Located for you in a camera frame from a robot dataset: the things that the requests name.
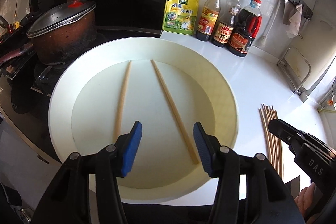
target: white countertop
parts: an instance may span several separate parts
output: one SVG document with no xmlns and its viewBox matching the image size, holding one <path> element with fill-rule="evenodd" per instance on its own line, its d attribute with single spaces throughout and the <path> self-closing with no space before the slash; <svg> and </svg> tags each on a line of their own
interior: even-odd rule
<svg viewBox="0 0 336 224">
<path fill-rule="evenodd" d="M 299 130 L 311 133 L 328 143 L 320 115 L 309 101 L 302 103 L 286 84 L 276 64 L 253 54 L 238 57 L 224 48 L 194 37 L 163 32 L 162 39 L 184 45 L 208 59 L 231 85 L 239 109 L 239 131 L 234 151 L 253 157 L 256 153 L 266 155 L 266 143 L 258 109 L 261 104 L 273 105 L 280 119 Z M 294 155 L 288 145 L 283 145 L 284 182 L 300 175 L 301 189 L 310 183 L 309 177 L 293 161 Z M 181 198 L 165 202 L 166 205 L 197 206 L 213 204 L 218 179 L 212 179 L 196 191 Z M 246 185 L 241 179 L 240 198 L 246 196 Z"/>
</svg>

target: gas stove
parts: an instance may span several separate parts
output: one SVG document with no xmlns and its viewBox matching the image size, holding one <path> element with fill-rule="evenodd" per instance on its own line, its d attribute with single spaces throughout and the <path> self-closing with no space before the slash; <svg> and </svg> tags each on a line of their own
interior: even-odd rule
<svg viewBox="0 0 336 224">
<path fill-rule="evenodd" d="M 158 35 L 137 30 L 98 30 L 96 40 L 79 56 L 105 42 L 127 37 Z M 0 69 L 0 112 L 33 145 L 56 161 L 59 159 L 48 130 L 48 108 L 58 79 L 72 62 L 46 66 L 31 52 L 10 60 Z"/>
</svg>

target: blue gripper pad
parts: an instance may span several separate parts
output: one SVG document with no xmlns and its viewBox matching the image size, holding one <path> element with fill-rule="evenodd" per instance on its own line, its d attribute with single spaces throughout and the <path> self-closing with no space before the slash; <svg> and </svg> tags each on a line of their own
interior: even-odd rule
<svg viewBox="0 0 336 224">
<path fill-rule="evenodd" d="M 139 148 L 141 137 L 142 137 L 142 125 L 139 121 L 136 121 L 127 138 L 128 144 L 123 149 L 123 166 L 121 168 L 121 174 L 124 177 L 132 169 L 135 155 L 137 154 Z"/>
<path fill-rule="evenodd" d="M 206 133 L 200 122 L 194 124 L 194 140 L 198 150 L 199 157 L 203 165 L 203 169 L 211 177 L 212 169 L 212 146 L 206 136 Z"/>
</svg>

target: kitchen towel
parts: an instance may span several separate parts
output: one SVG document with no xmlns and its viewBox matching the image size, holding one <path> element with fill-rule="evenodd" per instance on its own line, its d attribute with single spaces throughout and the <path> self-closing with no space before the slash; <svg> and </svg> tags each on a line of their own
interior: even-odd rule
<svg viewBox="0 0 336 224">
<path fill-rule="evenodd" d="M 295 14 L 289 19 L 290 25 L 287 35 L 289 38 L 296 37 L 299 34 L 302 15 L 302 4 L 296 6 Z"/>
</svg>

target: screw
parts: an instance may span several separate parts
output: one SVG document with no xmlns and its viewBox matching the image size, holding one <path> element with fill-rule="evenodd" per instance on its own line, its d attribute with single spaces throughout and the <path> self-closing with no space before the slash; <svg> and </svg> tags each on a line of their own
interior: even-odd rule
<svg viewBox="0 0 336 224">
<path fill-rule="evenodd" d="M 111 144 L 111 145 L 109 145 L 109 146 L 107 146 L 106 147 L 106 151 L 107 152 L 113 152 L 113 151 L 115 151 L 117 148 L 116 148 L 116 146 L 114 145 L 114 144 Z"/>
<path fill-rule="evenodd" d="M 79 153 L 77 153 L 77 152 L 73 152 L 73 153 L 70 154 L 70 159 L 72 159 L 72 160 L 75 160 L 78 157 L 79 157 Z"/>
<path fill-rule="evenodd" d="M 257 159 L 258 159 L 258 160 L 264 160 L 264 159 L 265 159 L 265 155 L 264 155 L 264 154 L 261 154 L 261 153 L 258 153 L 258 154 L 257 154 Z"/>
<path fill-rule="evenodd" d="M 221 146 L 219 148 L 219 150 L 222 152 L 222 153 L 229 153 L 230 149 L 227 147 L 227 146 Z"/>
</svg>

